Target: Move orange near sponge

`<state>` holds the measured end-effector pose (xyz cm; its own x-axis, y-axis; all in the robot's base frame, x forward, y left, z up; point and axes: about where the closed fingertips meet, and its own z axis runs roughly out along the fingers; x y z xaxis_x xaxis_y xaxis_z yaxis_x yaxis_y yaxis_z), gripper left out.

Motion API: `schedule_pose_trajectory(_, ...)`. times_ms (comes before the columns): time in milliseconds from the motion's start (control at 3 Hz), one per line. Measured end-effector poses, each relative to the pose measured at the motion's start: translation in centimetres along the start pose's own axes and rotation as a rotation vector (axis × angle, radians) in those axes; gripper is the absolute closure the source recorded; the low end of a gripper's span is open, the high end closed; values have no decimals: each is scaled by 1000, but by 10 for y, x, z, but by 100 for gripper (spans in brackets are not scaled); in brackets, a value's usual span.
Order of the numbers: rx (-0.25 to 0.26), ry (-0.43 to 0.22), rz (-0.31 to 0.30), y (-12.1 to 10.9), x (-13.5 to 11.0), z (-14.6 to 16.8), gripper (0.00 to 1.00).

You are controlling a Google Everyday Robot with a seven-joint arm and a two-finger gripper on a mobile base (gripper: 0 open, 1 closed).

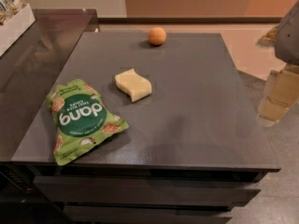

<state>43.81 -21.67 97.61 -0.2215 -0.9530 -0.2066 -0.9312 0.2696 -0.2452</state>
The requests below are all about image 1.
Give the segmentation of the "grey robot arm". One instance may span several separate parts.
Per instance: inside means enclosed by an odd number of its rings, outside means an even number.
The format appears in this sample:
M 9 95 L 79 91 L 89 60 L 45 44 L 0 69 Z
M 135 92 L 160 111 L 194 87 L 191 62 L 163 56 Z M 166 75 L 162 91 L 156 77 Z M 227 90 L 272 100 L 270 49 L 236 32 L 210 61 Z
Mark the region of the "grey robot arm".
M 258 107 L 256 119 L 264 127 L 271 127 L 299 100 L 299 1 L 259 43 L 272 45 L 275 56 L 286 64 L 268 75 Z

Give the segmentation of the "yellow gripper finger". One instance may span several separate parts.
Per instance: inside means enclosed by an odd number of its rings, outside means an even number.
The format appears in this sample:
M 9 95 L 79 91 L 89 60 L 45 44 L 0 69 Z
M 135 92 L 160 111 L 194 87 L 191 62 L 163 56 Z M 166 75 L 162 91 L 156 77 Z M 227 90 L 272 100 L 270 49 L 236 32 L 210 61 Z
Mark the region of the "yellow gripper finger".
M 264 127 L 278 123 L 299 100 L 299 66 L 287 63 L 266 80 L 256 120 Z

